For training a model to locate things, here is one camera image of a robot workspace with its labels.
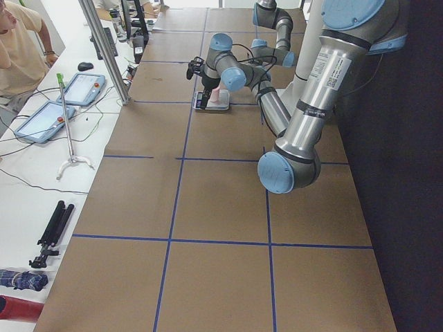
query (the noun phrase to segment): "computer mouse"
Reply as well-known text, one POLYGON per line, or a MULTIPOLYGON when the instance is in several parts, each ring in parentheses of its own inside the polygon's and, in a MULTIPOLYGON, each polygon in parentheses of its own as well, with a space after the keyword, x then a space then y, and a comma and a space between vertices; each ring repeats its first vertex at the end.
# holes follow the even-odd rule
POLYGON ((92 68, 94 68, 94 65, 91 62, 80 62, 77 67, 78 71, 88 71, 92 68))

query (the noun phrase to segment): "dark background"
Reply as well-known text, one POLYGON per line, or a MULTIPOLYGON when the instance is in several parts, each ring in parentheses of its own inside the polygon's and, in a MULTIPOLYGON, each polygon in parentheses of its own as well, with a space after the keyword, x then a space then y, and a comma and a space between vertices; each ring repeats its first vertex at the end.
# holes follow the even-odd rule
MULTIPOLYGON (((336 108, 399 332, 443 331, 442 9, 411 1, 405 47, 336 108)), ((362 82, 378 61, 368 57, 362 82)))

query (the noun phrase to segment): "red cylinder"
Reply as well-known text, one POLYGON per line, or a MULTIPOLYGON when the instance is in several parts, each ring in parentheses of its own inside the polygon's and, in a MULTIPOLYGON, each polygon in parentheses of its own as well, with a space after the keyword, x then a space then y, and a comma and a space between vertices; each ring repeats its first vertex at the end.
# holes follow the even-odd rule
POLYGON ((0 295, 0 320, 35 323, 42 313, 43 303, 0 295))

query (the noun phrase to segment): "black keyboard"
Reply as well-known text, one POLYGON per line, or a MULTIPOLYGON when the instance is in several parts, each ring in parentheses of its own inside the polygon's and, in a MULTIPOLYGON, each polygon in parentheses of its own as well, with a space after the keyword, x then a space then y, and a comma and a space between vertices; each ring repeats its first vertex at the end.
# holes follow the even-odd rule
MULTIPOLYGON (((114 52, 114 57, 116 57, 118 55, 118 53, 117 53, 116 43, 114 42, 114 39, 112 37, 111 29, 110 28, 103 28, 103 30, 105 31, 106 38, 108 39, 109 45, 111 46, 111 49, 114 52)), ((103 56, 100 53, 100 50, 98 49, 98 45, 97 45, 94 37, 91 37, 90 40, 91 40, 91 42, 93 42, 94 47, 96 48, 97 58, 99 60, 102 60, 103 56)))

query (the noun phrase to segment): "robotic manipulator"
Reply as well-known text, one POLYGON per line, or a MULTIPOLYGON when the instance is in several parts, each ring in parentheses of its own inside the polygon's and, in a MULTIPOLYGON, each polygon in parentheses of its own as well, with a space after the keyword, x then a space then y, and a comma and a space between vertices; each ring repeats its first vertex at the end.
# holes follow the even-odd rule
POLYGON ((229 91, 243 86, 250 88, 262 107, 266 123, 277 137, 273 150, 259 160, 260 181, 270 192, 288 193, 318 178, 321 163, 314 145, 334 104, 343 94, 343 82, 351 79, 352 72, 366 55, 403 47, 408 9, 408 0, 324 0, 323 29, 318 36, 320 51, 301 95, 293 104, 284 104, 262 66, 263 63, 286 67, 297 64, 296 56, 290 51, 292 19, 286 11, 277 8, 275 0, 258 1, 253 9, 256 26, 277 31, 275 48, 268 47, 262 39, 254 39, 253 58, 248 63, 240 63, 231 52, 232 39, 218 33, 211 39, 206 61, 196 57, 189 63, 187 78, 190 80, 193 74, 201 76, 202 109, 220 80, 229 91))

